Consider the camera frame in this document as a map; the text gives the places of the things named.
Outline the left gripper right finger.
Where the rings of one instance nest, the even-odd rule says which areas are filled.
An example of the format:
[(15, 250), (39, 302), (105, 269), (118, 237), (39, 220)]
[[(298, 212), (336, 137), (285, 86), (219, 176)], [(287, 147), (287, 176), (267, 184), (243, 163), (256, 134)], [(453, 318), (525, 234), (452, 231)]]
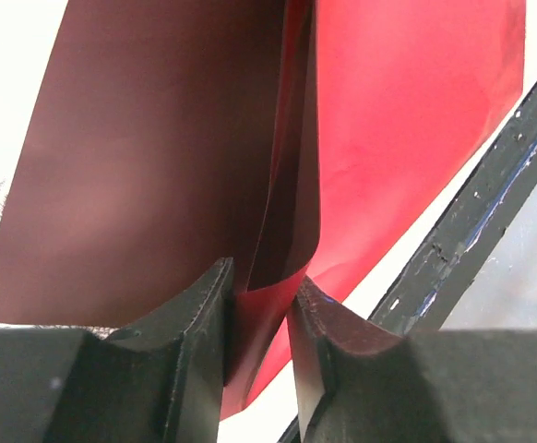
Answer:
[(401, 337), (310, 280), (288, 328), (304, 442), (537, 442), (537, 330)]

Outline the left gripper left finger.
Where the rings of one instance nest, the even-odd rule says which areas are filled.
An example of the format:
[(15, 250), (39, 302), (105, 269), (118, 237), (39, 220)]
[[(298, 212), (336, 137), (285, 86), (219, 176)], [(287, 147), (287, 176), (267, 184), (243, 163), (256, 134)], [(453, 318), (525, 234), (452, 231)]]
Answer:
[(107, 338), (0, 329), (0, 442), (213, 442), (233, 264)]

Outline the red wrapping paper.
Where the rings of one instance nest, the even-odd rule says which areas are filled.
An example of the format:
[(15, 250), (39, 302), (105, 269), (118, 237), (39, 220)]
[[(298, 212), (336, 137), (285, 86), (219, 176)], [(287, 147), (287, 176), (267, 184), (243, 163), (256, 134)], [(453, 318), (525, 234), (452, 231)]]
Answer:
[(221, 416), (523, 86), (522, 1), (71, 1), (0, 222), (0, 323), (121, 327), (234, 261)]

